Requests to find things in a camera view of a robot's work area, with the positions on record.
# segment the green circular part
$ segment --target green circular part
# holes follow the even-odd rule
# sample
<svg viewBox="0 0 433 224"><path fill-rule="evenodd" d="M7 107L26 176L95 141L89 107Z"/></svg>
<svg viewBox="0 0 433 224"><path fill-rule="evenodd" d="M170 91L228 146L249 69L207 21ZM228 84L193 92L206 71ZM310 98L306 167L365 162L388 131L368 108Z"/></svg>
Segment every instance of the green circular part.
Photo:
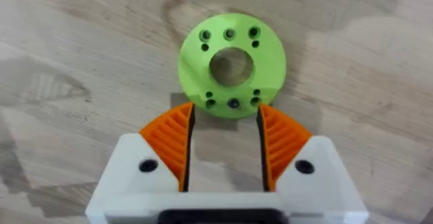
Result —
<svg viewBox="0 0 433 224"><path fill-rule="evenodd" d="M256 35L260 46L253 47L249 35L252 27L257 27ZM234 39L228 41L225 31L233 29ZM202 51L200 33L208 30L212 39L207 41L208 49ZM250 77L241 85L226 87L219 84L210 72L210 61L218 52L226 48L244 50L253 62ZM277 35L264 22L245 14L221 14L206 19L197 25L182 44L178 61L179 80L188 98L200 109L222 118L243 118L256 114L258 104L269 104L286 79L286 54ZM206 94L212 93L209 100ZM236 98L240 105L230 108L227 102Z"/></svg>

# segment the orange ribbed pad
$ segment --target orange ribbed pad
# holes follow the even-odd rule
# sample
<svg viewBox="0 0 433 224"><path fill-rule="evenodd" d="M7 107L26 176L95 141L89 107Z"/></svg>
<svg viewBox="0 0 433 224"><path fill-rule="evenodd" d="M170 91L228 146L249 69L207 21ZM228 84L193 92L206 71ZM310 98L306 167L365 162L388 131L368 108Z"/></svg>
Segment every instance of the orange ribbed pad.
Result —
<svg viewBox="0 0 433 224"><path fill-rule="evenodd" d="M185 191L187 185L193 107L193 103L177 106L140 130L141 136L179 180L179 191Z"/></svg>
<svg viewBox="0 0 433 224"><path fill-rule="evenodd" d="M289 163L311 137L298 122L283 112L261 104L259 109L262 130L262 150L266 167L266 184L269 191L275 191L275 184Z"/></svg>

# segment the screw hole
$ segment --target screw hole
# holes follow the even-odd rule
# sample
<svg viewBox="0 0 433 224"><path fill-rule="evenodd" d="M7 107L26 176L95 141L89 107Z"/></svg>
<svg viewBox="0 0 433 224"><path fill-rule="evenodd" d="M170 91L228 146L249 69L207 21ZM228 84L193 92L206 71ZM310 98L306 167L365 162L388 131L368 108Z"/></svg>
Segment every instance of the screw hole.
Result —
<svg viewBox="0 0 433 224"><path fill-rule="evenodd" d="M140 162L138 168L142 173L150 173L158 167L158 162L153 159L148 159Z"/></svg>
<svg viewBox="0 0 433 224"><path fill-rule="evenodd" d="M311 174L314 173L315 168L314 165L311 164L308 160L297 160L295 162L296 170L298 170L302 174Z"/></svg>
<svg viewBox="0 0 433 224"><path fill-rule="evenodd" d="M236 98L231 98L229 99L229 101L227 102L227 105L232 108L232 109L236 109L240 106L239 100Z"/></svg>
<svg viewBox="0 0 433 224"><path fill-rule="evenodd" d="M253 42L251 43L251 45L252 45L254 48L257 48L258 45L260 45L260 43L259 43L258 41L253 41Z"/></svg>
<svg viewBox="0 0 433 224"><path fill-rule="evenodd" d="M200 40L203 42L207 42L210 39L210 32L208 30L202 30L200 32Z"/></svg>
<svg viewBox="0 0 433 224"><path fill-rule="evenodd" d="M228 28L224 32L224 39L230 41L230 40L232 40L235 37L235 35L236 35L236 32L233 29Z"/></svg>
<svg viewBox="0 0 433 224"><path fill-rule="evenodd" d="M257 106L262 100L259 97L254 97L251 99L250 104L251 106Z"/></svg>
<svg viewBox="0 0 433 224"><path fill-rule="evenodd" d="M215 106L215 104L217 104L217 102L214 99L208 99L206 101L206 108L212 109Z"/></svg>
<svg viewBox="0 0 433 224"><path fill-rule="evenodd" d="M209 50L209 45L208 44L203 44L202 45L202 51L208 51Z"/></svg>
<svg viewBox="0 0 433 224"><path fill-rule="evenodd" d="M248 31L248 36L251 39L256 39L260 35L260 29L258 27L252 27Z"/></svg>

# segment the wooden table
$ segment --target wooden table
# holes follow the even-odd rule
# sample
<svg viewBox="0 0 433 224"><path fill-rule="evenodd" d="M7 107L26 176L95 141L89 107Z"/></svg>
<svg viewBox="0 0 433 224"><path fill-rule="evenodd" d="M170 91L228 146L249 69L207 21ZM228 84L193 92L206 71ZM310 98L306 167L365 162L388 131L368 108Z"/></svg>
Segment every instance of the wooden table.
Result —
<svg viewBox="0 0 433 224"><path fill-rule="evenodd" d="M0 0L0 223L86 223L118 137L185 101L203 19L264 20L287 53L275 107L332 138L371 223L433 222L433 0ZM260 189L254 118L203 113L192 191Z"/></svg>

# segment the orange gripper jaw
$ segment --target orange gripper jaw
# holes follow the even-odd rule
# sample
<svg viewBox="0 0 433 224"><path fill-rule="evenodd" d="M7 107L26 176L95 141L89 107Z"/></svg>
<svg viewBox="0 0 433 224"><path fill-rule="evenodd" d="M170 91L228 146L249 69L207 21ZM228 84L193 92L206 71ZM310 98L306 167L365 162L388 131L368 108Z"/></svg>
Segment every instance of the orange gripper jaw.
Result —
<svg viewBox="0 0 433 224"><path fill-rule="evenodd" d="M311 137L298 122L283 112L261 104L257 114L262 151L263 187L275 191L279 176Z"/></svg>
<svg viewBox="0 0 433 224"><path fill-rule="evenodd" d="M179 180L180 192L188 191L194 121L194 104L189 102L165 112L140 130L141 136Z"/></svg>

